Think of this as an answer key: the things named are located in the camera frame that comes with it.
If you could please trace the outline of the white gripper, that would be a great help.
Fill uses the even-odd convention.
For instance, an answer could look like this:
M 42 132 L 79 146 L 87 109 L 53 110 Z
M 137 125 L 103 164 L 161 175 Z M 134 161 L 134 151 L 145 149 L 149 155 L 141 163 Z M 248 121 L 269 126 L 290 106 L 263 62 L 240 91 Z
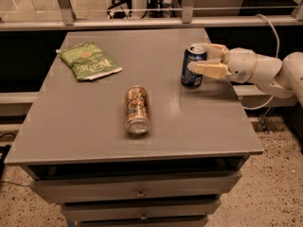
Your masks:
M 192 73 L 212 79 L 227 77 L 237 83 L 247 82 L 251 78 L 257 64 L 257 54 L 254 51 L 244 48 L 228 51 L 224 44 L 196 43 L 196 45 L 206 51 L 207 61 L 191 61 L 187 69 Z

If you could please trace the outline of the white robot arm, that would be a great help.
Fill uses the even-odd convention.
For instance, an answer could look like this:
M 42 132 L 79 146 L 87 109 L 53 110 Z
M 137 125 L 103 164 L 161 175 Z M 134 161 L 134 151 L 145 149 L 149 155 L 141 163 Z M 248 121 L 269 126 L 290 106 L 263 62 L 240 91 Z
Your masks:
M 192 61 L 187 69 L 213 79 L 227 78 L 237 83 L 249 82 L 267 95 L 296 96 L 303 106 L 303 53 L 294 52 L 280 60 L 245 48 L 228 49 L 223 44 L 198 43 L 206 59 Z

